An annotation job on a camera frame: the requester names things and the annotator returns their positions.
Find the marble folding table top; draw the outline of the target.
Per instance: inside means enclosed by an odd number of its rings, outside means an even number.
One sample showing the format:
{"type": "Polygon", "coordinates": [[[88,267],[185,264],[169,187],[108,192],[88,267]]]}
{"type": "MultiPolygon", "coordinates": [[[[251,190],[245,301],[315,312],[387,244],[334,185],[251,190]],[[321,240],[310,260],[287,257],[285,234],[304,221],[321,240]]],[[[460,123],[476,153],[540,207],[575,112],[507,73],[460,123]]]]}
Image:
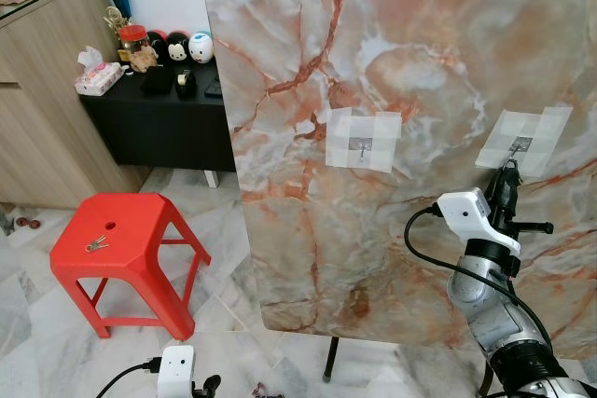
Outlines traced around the marble folding table top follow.
{"type": "Polygon", "coordinates": [[[503,111],[572,107],[543,177],[521,175],[517,295],[555,354],[597,350],[596,0],[205,0],[263,322],[282,333],[472,350],[447,293],[464,244],[440,194],[503,111]],[[389,173],[328,167],[329,111],[398,112],[389,173]]]}

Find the red plastic stool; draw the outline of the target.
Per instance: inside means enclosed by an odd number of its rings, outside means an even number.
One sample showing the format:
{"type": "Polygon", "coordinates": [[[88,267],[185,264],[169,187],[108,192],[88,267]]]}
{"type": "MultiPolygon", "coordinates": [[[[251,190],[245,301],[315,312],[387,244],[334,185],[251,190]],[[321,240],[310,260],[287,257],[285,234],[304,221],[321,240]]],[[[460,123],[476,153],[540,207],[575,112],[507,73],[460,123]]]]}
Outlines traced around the red plastic stool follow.
{"type": "Polygon", "coordinates": [[[195,334],[188,305],[206,252],[174,203],[155,192],[101,193],[78,206],[49,254],[52,274],[100,338],[112,326],[163,327],[176,341],[195,334]],[[87,253],[91,240],[107,236],[110,246],[87,253]],[[182,293],[174,289],[159,262],[162,245],[193,249],[182,293]],[[150,317],[103,317],[97,304],[111,280],[124,281],[144,299],[150,317]]]}

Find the black low console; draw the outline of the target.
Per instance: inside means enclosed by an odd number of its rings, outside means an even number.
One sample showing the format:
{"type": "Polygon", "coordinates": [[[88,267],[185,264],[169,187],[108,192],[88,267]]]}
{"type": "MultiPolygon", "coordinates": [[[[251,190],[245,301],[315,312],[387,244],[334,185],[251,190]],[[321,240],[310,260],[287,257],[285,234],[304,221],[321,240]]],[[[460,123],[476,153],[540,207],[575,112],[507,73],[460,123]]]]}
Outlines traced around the black low console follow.
{"type": "Polygon", "coordinates": [[[188,97],[146,94],[144,74],[125,75],[102,96],[78,95],[87,116],[119,165],[234,172],[233,147],[221,97],[206,89],[217,66],[190,67],[196,90],[188,97]]]}

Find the black tape dispenser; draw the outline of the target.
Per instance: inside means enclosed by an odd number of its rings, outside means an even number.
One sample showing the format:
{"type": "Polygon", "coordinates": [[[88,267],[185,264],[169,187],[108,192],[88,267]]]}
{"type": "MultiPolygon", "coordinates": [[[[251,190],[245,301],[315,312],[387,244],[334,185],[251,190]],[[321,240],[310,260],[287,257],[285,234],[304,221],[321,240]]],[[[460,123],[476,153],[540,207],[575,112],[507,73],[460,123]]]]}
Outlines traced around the black tape dispenser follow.
{"type": "Polygon", "coordinates": [[[197,78],[192,70],[184,69],[176,74],[174,84],[176,95],[179,99],[184,101],[192,101],[195,99],[195,92],[197,90],[197,78]]]}

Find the pink tissue pack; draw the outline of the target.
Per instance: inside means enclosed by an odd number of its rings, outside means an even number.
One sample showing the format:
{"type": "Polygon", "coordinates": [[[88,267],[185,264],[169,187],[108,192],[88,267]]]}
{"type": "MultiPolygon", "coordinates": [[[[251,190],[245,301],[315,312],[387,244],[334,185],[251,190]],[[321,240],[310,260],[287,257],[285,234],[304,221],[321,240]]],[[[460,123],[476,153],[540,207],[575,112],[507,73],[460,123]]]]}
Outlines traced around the pink tissue pack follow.
{"type": "Polygon", "coordinates": [[[103,54],[92,46],[78,52],[77,62],[84,70],[74,81],[76,94],[102,96],[125,75],[119,62],[106,62],[103,54]]]}

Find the light wooden cabinet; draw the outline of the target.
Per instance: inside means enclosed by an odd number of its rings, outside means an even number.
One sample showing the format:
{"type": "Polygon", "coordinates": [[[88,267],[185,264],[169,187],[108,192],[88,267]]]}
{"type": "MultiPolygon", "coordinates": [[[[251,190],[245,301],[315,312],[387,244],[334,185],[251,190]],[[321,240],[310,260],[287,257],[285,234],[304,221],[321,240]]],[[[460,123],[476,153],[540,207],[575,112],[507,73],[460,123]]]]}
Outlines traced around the light wooden cabinet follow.
{"type": "Polygon", "coordinates": [[[77,53],[108,62],[110,0],[26,0],[0,7],[0,203],[76,208],[90,195],[136,192],[149,168],[119,165],[78,99],[77,53]]]}

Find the white duck plush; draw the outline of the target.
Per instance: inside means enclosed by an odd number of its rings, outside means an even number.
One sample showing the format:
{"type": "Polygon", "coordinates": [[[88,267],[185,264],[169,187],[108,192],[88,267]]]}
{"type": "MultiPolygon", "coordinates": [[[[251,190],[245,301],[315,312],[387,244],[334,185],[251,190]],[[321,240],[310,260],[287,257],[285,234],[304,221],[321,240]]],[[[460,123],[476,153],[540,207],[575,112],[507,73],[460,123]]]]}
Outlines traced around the white duck plush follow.
{"type": "Polygon", "coordinates": [[[208,64],[215,57],[214,45],[214,39],[208,32],[193,33],[187,46],[190,58],[197,64],[208,64]]]}

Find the black mouse plush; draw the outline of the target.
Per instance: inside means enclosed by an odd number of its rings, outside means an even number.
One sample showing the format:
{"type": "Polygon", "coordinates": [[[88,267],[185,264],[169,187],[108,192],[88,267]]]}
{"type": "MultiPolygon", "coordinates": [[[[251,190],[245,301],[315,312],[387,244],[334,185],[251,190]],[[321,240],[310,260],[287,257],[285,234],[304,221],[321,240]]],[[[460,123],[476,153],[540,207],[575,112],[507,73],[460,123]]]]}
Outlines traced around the black mouse plush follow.
{"type": "Polygon", "coordinates": [[[174,64],[190,62],[190,35],[183,32],[171,32],[166,37],[167,56],[174,64]]]}

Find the red-lidded snack jar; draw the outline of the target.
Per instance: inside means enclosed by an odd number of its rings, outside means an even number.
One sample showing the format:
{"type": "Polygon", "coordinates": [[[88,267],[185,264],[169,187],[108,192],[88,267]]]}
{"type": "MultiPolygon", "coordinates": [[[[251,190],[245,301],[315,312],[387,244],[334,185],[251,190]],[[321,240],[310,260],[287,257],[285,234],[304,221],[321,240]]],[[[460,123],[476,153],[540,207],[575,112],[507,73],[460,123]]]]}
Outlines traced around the red-lidded snack jar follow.
{"type": "Polygon", "coordinates": [[[146,28],[141,24],[125,24],[117,31],[122,48],[120,56],[127,59],[135,73],[145,73],[158,65],[158,54],[149,43],[146,28]]]}

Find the black and red plush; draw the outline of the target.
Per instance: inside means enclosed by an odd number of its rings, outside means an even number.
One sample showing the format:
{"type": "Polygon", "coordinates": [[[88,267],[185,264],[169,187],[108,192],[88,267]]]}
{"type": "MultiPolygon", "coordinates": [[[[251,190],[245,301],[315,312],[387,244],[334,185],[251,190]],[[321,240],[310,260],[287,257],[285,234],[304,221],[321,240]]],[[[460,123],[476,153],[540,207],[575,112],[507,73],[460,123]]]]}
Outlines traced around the black and red plush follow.
{"type": "Polygon", "coordinates": [[[171,65],[172,59],[168,53],[168,40],[165,34],[159,29],[149,29],[146,32],[146,39],[148,39],[149,46],[154,49],[157,54],[158,65],[171,65]]]}

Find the taped adhesive wall hook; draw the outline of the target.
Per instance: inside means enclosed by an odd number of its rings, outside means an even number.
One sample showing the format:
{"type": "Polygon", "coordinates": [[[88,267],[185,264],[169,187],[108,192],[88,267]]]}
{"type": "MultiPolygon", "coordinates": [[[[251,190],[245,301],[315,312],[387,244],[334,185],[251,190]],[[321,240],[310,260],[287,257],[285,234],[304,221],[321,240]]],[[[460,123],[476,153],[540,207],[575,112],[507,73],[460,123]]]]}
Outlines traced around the taped adhesive wall hook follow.
{"type": "Polygon", "coordinates": [[[354,116],[353,108],[332,109],[326,124],[325,164],[391,172],[402,122],[398,112],[380,111],[374,116],[354,116]]]}
{"type": "Polygon", "coordinates": [[[503,111],[475,165],[498,169],[513,160],[521,175],[543,177],[572,111],[572,107],[545,107],[540,114],[503,111]]]}

